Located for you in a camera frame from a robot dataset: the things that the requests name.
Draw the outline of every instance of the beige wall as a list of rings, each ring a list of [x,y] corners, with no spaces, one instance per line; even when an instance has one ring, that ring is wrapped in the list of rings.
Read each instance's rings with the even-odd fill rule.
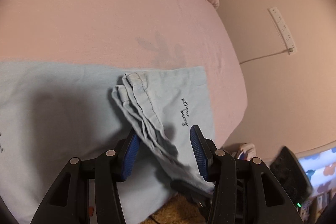
[[[218,13],[240,62],[285,49],[268,13],[277,6],[298,53],[241,65],[248,108],[226,142],[253,142],[273,157],[336,140],[336,0],[220,0]]]

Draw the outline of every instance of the pink bed sheet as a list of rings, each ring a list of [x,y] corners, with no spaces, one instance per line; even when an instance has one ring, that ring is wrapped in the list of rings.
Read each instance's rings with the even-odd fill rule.
[[[241,69],[208,0],[0,0],[0,15],[0,61],[159,69],[202,65],[217,145],[244,115]]]

